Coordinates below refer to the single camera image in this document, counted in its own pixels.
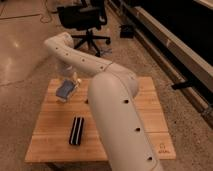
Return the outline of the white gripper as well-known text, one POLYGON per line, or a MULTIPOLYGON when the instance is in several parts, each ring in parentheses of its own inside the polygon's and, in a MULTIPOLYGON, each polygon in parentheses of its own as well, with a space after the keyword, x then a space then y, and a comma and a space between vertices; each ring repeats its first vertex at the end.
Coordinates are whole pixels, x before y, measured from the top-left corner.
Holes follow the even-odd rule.
POLYGON ((76 69, 73 66, 68 65, 64 62, 57 63, 57 72, 58 77, 61 81, 63 80, 76 81, 78 78, 76 69))

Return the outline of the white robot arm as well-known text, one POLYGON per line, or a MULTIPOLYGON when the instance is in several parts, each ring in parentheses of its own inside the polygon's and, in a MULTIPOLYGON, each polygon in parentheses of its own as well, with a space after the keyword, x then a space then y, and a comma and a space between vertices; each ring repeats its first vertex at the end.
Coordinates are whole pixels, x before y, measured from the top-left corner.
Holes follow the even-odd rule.
POLYGON ((58 60, 92 76, 88 103, 112 171, 164 171, 134 103, 137 75, 76 50, 66 32, 46 39, 44 45, 58 60))

